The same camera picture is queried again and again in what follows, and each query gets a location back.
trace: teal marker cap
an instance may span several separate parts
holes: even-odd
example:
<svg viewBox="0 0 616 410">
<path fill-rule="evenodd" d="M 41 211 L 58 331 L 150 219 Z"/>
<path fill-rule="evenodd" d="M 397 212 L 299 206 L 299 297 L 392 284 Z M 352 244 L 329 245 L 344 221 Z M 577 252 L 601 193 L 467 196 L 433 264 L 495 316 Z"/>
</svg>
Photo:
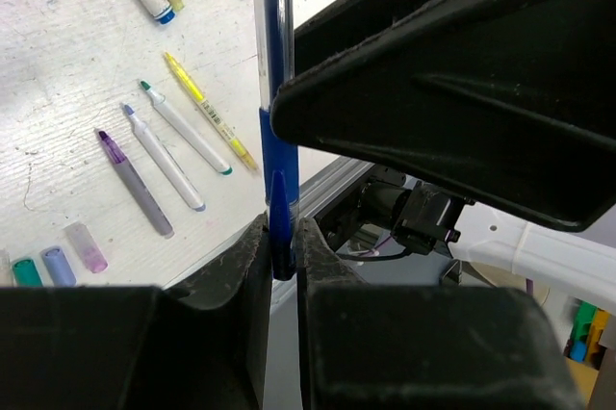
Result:
<svg viewBox="0 0 616 410">
<path fill-rule="evenodd" d="M 42 287 L 42 280 L 32 259 L 22 259 L 14 263 L 13 274 L 19 287 Z"/>
</svg>

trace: table surface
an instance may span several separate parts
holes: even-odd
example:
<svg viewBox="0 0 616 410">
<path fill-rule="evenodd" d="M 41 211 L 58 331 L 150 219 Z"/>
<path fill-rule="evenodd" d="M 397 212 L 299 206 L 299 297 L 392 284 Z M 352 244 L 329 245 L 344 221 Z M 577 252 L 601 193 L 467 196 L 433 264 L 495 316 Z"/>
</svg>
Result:
<svg viewBox="0 0 616 410">
<path fill-rule="evenodd" d="M 298 25 L 334 0 L 295 0 Z M 196 110 L 167 70 L 175 56 L 208 94 L 261 165 L 259 89 L 252 0 L 184 0 L 158 25 L 139 0 L 0 0 L 0 228 L 12 261 L 61 245 L 79 284 L 166 285 L 197 269 L 264 205 L 263 178 L 250 174 Z M 141 92 L 144 79 L 231 163 L 217 175 Z M 130 103 L 161 138 L 205 198 L 191 210 L 133 137 L 120 104 Z M 124 188 L 94 128 L 105 129 L 131 159 L 175 236 L 160 237 Z M 301 149 L 304 182 L 336 157 Z M 109 268 L 89 273 L 64 236 L 88 226 Z"/>
</svg>

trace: black cable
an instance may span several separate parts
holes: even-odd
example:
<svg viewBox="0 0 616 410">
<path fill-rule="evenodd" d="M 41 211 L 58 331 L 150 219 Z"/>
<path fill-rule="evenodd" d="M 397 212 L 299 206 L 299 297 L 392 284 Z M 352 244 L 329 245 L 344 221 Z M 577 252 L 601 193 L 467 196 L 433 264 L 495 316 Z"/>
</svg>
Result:
<svg viewBox="0 0 616 410">
<path fill-rule="evenodd" d="M 352 254 L 339 254 L 339 253 L 336 253 L 336 256 L 346 261 L 355 261 L 358 263 L 380 263 L 383 261 L 394 261 L 396 259 L 402 259 L 411 254 L 412 254 L 411 251 L 409 251 L 408 249 L 405 249 L 398 254 L 388 254 L 385 256 L 353 256 Z"/>
</svg>

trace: pink marker cap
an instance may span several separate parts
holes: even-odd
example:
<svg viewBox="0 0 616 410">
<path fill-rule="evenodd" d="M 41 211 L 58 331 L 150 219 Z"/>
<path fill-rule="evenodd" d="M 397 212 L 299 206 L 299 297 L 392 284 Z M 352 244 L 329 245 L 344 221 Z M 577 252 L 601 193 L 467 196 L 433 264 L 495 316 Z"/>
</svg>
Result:
<svg viewBox="0 0 616 410">
<path fill-rule="evenodd" d="M 77 251 L 79 259 L 90 272 L 98 273 L 107 268 L 107 260 L 100 252 L 86 225 L 75 222 L 67 226 L 64 231 Z"/>
</svg>

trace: pen clip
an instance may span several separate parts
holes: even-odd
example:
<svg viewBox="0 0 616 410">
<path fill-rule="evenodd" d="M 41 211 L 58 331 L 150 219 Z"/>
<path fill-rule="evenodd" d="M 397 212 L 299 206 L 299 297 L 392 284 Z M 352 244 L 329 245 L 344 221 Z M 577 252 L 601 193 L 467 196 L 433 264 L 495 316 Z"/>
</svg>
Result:
<svg viewBox="0 0 616 410">
<path fill-rule="evenodd" d="M 290 280 L 295 274 L 292 240 L 293 224 L 285 176 L 282 171 L 275 170 L 271 175 L 269 200 L 269 247 L 271 270 L 276 280 Z"/>
</svg>

